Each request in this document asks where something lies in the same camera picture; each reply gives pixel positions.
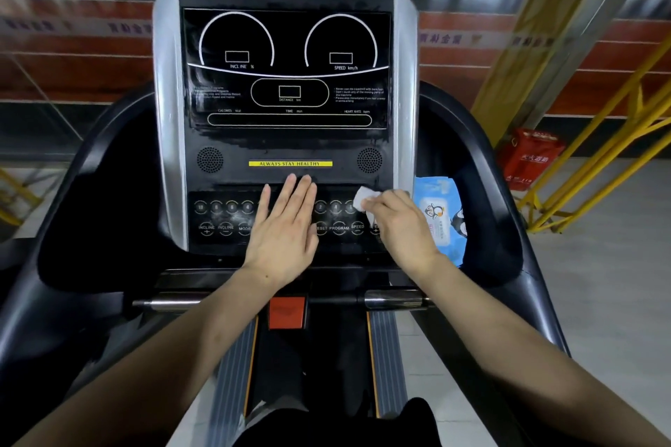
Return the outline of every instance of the forearm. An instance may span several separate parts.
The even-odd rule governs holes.
[[[164,445],[226,350],[273,296],[240,269],[198,306],[81,389],[18,445]]]
[[[446,258],[412,276],[478,364],[545,423],[608,446],[669,446],[659,431]]]

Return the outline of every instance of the hand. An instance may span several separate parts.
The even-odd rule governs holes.
[[[293,173],[287,177],[270,214],[270,186],[264,186],[243,265],[277,290],[312,263],[319,244],[317,225],[310,224],[317,185],[304,175],[294,191],[296,180]]]
[[[430,277],[443,255],[435,246],[424,214],[400,189],[366,198],[365,210],[375,215],[380,237],[396,264],[414,281]]]

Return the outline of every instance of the red bag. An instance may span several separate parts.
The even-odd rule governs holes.
[[[510,189],[526,191],[565,147],[553,134],[518,128],[513,131],[511,141],[500,150],[497,163]]]

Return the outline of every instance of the treadmill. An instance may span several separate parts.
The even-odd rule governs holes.
[[[581,444],[483,374],[352,208],[361,185],[412,192],[415,176],[454,179],[462,270],[568,353],[488,140],[417,67],[409,0],[157,0],[154,82],[96,122],[14,267],[0,413],[15,420],[2,442],[224,283],[262,186],[276,193],[294,172],[319,187],[319,249],[222,358],[208,446],[229,445],[240,415],[285,395],[320,413],[396,416],[407,401],[399,309],[497,444]],[[287,305],[300,314],[278,322]]]

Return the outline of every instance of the blue package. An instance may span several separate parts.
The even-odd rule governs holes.
[[[461,198],[448,177],[415,177],[413,200],[424,213],[438,250],[459,266],[466,251],[466,223]]]

